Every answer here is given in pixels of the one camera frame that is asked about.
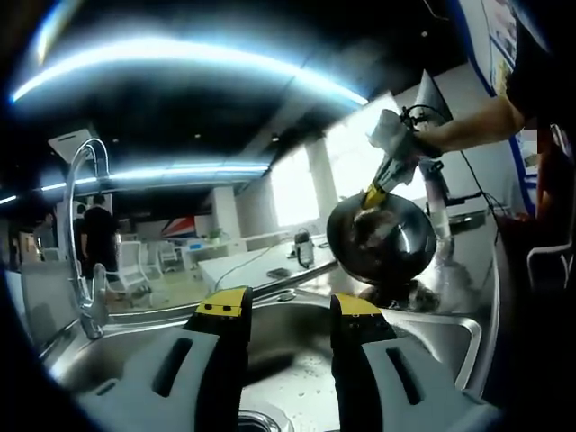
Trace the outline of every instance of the black sleeve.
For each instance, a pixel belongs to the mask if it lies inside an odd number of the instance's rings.
[[[526,120],[535,118],[547,106],[550,59],[526,28],[517,25],[517,56],[514,71],[508,78],[506,94]]]

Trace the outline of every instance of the sink drain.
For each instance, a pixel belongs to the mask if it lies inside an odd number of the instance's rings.
[[[281,432],[273,418],[255,411],[238,413],[238,432]]]

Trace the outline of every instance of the faucet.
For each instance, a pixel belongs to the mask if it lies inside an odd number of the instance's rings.
[[[105,287],[106,270],[102,264],[94,266],[94,278],[90,285],[82,277],[80,264],[76,260],[77,245],[74,240],[74,188],[77,174],[82,165],[90,158],[94,160],[96,179],[106,178],[108,170],[108,152],[106,146],[97,138],[86,140],[76,151],[70,163],[70,172],[64,192],[66,246],[68,262],[72,274],[72,286],[80,311],[80,323],[89,339],[98,339],[104,335],[103,325],[107,320],[107,310],[101,298],[101,290]]]

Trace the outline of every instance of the window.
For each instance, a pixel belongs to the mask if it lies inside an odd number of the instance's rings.
[[[272,168],[272,193],[279,227],[320,217],[306,148],[301,146]]]
[[[328,131],[326,146],[338,199],[365,191],[382,163],[383,151],[372,147],[368,134],[383,109],[400,112],[392,95],[386,94]],[[424,198],[426,188],[420,170],[414,173],[412,183],[398,185],[394,193],[411,201]]]

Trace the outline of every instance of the stainless steel sink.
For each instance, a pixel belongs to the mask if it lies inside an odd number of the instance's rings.
[[[399,336],[414,338],[446,364],[457,387],[466,385],[480,342],[477,323],[393,310],[385,310],[384,316]],[[329,299],[305,292],[290,301],[272,297],[255,305],[240,408],[271,404],[283,411],[294,430],[338,429],[329,323]],[[46,365],[62,386],[74,393],[86,392],[122,377],[126,359],[168,327],[116,328],[96,341],[78,336],[56,359],[48,358]]]

